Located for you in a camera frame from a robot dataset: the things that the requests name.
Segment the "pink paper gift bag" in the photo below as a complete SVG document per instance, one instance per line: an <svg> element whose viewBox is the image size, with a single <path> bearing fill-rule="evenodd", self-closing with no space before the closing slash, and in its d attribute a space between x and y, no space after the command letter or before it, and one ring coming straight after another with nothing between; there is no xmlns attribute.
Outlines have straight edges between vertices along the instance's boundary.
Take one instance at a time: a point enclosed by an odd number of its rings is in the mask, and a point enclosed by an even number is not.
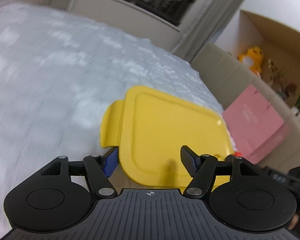
<svg viewBox="0 0 300 240"><path fill-rule="evenodd" d="M222 113L238 152L253 164L259 163L290 132L272 104L249 85Z"/></svg>

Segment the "yellow container lid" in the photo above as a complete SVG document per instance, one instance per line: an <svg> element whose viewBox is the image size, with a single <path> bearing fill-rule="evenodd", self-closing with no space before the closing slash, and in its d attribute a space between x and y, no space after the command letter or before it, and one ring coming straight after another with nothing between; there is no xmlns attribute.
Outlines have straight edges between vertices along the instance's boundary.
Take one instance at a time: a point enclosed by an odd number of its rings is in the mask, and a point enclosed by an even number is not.
<svg viewBox="0 0 300 240"><path fill-rule="evenodd" d="M180 189L191 180L181 162L182 146L218 160L234 152L218 113L145 86L130 88L107 108L100 144L119 148L121 167L137 184Z"/></svg>

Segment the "beige headboard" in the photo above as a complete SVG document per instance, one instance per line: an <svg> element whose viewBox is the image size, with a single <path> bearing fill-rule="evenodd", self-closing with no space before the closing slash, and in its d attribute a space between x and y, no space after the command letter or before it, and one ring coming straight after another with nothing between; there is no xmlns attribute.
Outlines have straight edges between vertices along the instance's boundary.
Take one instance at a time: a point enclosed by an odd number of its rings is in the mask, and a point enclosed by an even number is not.
<svg viewBox="0 0 300 240"><path fill-rule="evenodd" d="M263 80L213 43L204 46L192 61L191 67L199 72L203 83L224 109L228 108L249 84L254 85L290 129L284 141L258 164L261 167L270 166L283 173L300 166L300 121Z"/></svg>

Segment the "grey quilted bedspread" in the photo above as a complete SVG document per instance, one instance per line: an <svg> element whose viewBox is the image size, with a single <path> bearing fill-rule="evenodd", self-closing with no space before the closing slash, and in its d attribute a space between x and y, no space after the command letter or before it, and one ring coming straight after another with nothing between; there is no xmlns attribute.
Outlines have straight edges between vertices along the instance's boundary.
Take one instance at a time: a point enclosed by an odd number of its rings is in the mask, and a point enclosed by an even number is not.
<svg viewBox="0 0 300 240"><path fill-rule="evenodd" d="M48 7L0 7L0 238L11 189L57 156L101 152L107 107L137 85L223 111L188 62L148 39Z"/></svg>

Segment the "yellow duck plush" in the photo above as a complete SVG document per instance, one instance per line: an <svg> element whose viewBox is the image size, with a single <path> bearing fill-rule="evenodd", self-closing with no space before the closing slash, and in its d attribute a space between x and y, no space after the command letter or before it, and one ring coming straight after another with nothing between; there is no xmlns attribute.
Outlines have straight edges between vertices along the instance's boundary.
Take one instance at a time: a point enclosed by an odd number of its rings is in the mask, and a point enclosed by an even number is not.
<svg viewBox="0 0 300 240"><path fill-rule="evenodd" d="M238 55L238 61L244 64L255 75L261 77L262 63L264 59L263 52L260 47L254 46L247 49L245 54Z"/></svg>

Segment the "red ornament keychain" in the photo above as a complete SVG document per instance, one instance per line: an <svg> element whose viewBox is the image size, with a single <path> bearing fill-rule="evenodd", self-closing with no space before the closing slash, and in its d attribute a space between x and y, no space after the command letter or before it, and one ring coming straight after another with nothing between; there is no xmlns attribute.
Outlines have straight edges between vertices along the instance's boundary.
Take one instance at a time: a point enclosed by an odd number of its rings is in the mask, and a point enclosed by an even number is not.
<svg viewBox="0 0 300 240"><path fill-rule="evenodd" d="M241 154L240 152L235 151L234 153L227 155L227 156L226 156L226 159L234 158L234 157L241 158L241 157L242 157L242 154Z"/></svg>

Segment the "grey curtain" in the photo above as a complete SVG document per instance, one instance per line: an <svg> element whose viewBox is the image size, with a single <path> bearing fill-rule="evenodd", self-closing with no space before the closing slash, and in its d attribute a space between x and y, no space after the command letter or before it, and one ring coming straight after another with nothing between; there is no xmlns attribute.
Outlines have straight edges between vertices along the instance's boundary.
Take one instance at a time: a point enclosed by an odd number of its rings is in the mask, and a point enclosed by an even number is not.
<svg viewBox="0 0 300 240"><path fill-rule="evenodd" d="M199 16L172 50L172 54L192 62L207 43L215 42L243 0L207 0Z"/></svg>

